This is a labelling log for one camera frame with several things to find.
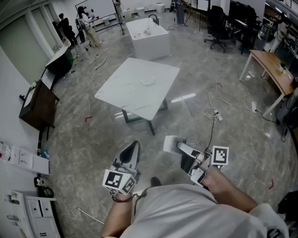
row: person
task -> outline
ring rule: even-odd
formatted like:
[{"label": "person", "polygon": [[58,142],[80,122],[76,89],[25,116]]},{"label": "person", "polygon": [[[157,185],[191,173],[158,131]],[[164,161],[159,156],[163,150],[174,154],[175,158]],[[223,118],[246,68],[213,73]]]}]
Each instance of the person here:
[{"label": "person", "polygon": [[98,35],[96,34],[92,20],[94,19],[94,16],[88,17],[85,14],[84,7],[78,7],[78,14],[79,14],[79,20],[83,22],[84,30],[86,32],[86,35],[89,38],[90,45],[92,47],[100,47],[102,44],[102,41],[99,39]]},{"label": "person", "polygon": [[[271,234],[289,237],[286,224],[269,204],[257,205],[217,167],[206,171],[202,184],[208,190],[186,184],[150,187],[136,204],[133,223],[132,201],[114,202],[102,237],[269,238]],[[131,196],[118,194],[117,198],[124,201]]]},{"label": "person", "polygon": [[64,18],[64,14],[61,13],[59,14],[59,18],[61,21],[58,23],[58,27],[62,27],[62,30],[67,37],[67,39],[70,41],[71,46],[75,46],[78,44],[76,38],[75,38],[75,33],[72,31],[71,26],[69,25],[69,21],[67,18]]},{"label": "person", "polygon": [[274,39],[270,42],[267,42],[264,46],[264,50],[267,52],[273,52],[275,53],[277,47],[279,44],[285,39],[287,30],[289,28],[289,22],[286,17],[282,16],[281,20],[276,22],[277,30],[274,33]]},{"label": "person", "polygon": [[183,4],[188,4],[186,1],[184,0],[176,0],[175,2],[175,6],[177,8],[177,25],[181,25],[181,26],[187,26],[184,23],[184,6]]},{"label": "person", "polygon": [[113,0],[113,2],[114,2],[114,5],[116,7],[116,11],[119,15],[119,21],[122,24],[125,24],[125,21],[124,21],[123,15],[122,15],[122,10],[121,10],[121,0]]}]

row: marble floor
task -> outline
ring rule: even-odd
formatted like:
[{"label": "marble floor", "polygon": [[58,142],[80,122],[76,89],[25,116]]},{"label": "marble floor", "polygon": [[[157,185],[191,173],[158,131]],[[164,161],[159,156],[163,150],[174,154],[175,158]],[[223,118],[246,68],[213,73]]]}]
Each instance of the marble floor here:
[{"label": "marble floor", "polygon": [[[173,24],[172,13],[160,14],[160,23],[168,29]],[[156,136],[150,133],[143,121],[126,124],[119,117],[120,109],[94,97],[112,73],[126,60],[134,57],[130,35],[119,27],[103,33],[100,49],[88,52],[83,45],[73,49],[80,62],[70,75],[61,78],[54,87],[60,98],[55,116],[56,128],[50,130],[48,149],[50,158],[50,184],[57,198],[56,209],[66,238],[95,238],[100,236],[102,225],[86,217],[80,207],[92,216],[105,220],[113,203],[109,192],[102,187],[104,170],[109,167],[118,148],[132,140],[141,143],[139,170],[142,173],[137,189],[149,186],[152,176],[164,185],[188,183],[189,177],[180,169],[179,157],[163,152],[165,135],[187,138],[187,143],[204,150],[211,136],[212,120],[203,109],[210,106],[210,98],[218,92],[226,102],[213,99],[212,104],[222,114],[216,121],[212,145],[230,148],[230,163],[223,173],[258,203],[266,202],[274,209],[283,196],[298,182],[297,153],[290,134],[281,141],[281,129],[274,123],[265,123],[257,114],[244,106],[247,91],[238,78],[248,58],[241,55],[227,41],[226,53],[215,46],[210,50],[206,25],[199,31],[199,22],[191,18],[188,27],[175,26],[170,31],[171,55],[155,62],[180,68],[180,72],[166,99],[169,110],[159,112],[153,119]],[[253,62],[249,71],[256,77],[244,85],[264,112],[279,96],[271,79],[260,77],[262,69]],[[184,100],[175,100],[192,95]],[[205,110],[209,115],[213,111]],[[271,179],[274,187],[269,190]]]}]

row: faucet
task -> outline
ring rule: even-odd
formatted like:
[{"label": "faucet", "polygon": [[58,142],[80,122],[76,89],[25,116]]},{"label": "faucet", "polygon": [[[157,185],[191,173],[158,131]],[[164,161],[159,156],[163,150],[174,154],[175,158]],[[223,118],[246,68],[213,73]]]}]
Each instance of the faucet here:
[{"label": "faucet", "polygon": [[15,215],[7,215],[7,219],[12,221],[19,221],[19,218]]},{"label": "faucet", "polygon": [[159,26],[159,19],[157,18],[157,16],[155,14],[151,14],[150,16],[155,16],[156,20],[153,19],[153,22]]}]

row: drawer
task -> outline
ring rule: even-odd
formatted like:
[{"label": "drawer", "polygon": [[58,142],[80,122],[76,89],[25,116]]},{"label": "drawer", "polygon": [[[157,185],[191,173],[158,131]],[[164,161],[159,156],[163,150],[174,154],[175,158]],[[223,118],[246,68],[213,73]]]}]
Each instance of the drawer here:
[{"label": "drawer", "polygon": [[36,233],[39,235],[56,233],[55,221],[53,218],[34,218],[33,223],[36,228]]},{"label": "drawer", "polygon": [[53,216],[51,202],[40,201],[40,203],[41,203],[41,211],[42,211],[43,217],[51,218]]},{"label": "drawer", "polygon": [[39,207],[38,200],[28,199],[27,201],[28,201],[28,206],[29,206],[29,210],[30,210],[30,213],[31,213],[31,217],[33,217],[33,218],[42,218],[41,209]]},{"label": "drawer", "polygon": [[60,238],[57,233],[43,233],[39,235],[39,238]]}]

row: electrical outlet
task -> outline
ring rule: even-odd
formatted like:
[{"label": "electrical outlet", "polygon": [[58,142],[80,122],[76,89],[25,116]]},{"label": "electrical outlet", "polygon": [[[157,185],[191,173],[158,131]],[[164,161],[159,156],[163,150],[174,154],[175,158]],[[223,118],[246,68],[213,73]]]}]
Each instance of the electrical outlet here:
[{"label": "electrical outlet", "polygon": [[257,112],[256,109],[257,109],[257,104],[256,104],[255,101],[252,101],[251,102],[251,110],[252,110],[252,112],[253,113],[256,113]]},{"label": "electrical outlet", "polygon": [[218,111],[217,109],[215,109],[215,108],[213,108],[213,111],[214,111],[214,113],[218,113],[218,114],[217,114],[217,118],[218,118],[219,121],[222,121],[223,118],[222,118],[222,116],[219,114],[219,111]]}]

